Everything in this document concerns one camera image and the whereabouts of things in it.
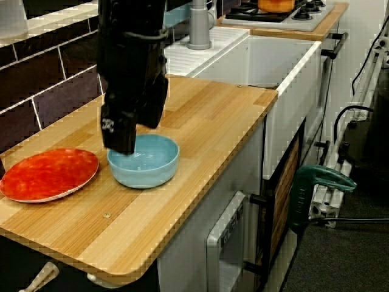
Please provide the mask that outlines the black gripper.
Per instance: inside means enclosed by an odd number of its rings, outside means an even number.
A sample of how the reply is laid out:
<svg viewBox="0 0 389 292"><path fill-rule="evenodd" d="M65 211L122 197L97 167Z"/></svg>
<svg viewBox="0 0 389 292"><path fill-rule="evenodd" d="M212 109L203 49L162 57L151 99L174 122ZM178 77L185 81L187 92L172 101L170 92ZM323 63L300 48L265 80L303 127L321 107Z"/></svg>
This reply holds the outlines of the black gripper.
<svg viewBox="0 0 389 292"><path fill-rule="evenodd" d="M168 91L162 40L99 33L97 70L108 84L101 129L106 148L124 155L135 151L136 124L156 128Z"/></svg>

